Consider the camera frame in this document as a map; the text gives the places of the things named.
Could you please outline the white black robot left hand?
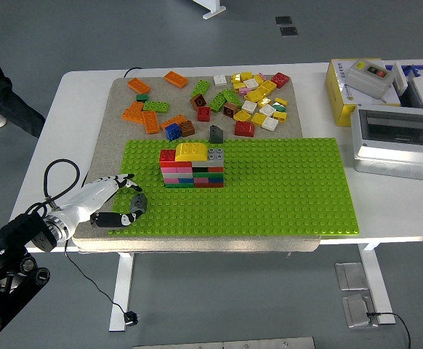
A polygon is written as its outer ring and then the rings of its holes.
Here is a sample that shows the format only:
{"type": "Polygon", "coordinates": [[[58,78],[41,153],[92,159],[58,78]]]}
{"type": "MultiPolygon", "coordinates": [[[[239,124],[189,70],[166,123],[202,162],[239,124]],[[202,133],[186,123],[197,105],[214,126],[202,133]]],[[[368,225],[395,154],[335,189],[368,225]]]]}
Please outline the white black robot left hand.
{"type": "Polygon", "coordinates": [[[82,222],[90,222],[96,228],[125,228],[145,214],[148,205],[142,188],[132,181],[133,178],[133,174],[118,174],[88,183],[65,205],[61,206],[54,216],[63,223],[69,236],[76,232],[78,225],[82,222]],[[98,212],[103,204],[122,188],[132,188],[137,192],[132,197],[130,211],[124,214],[98,212]]]}

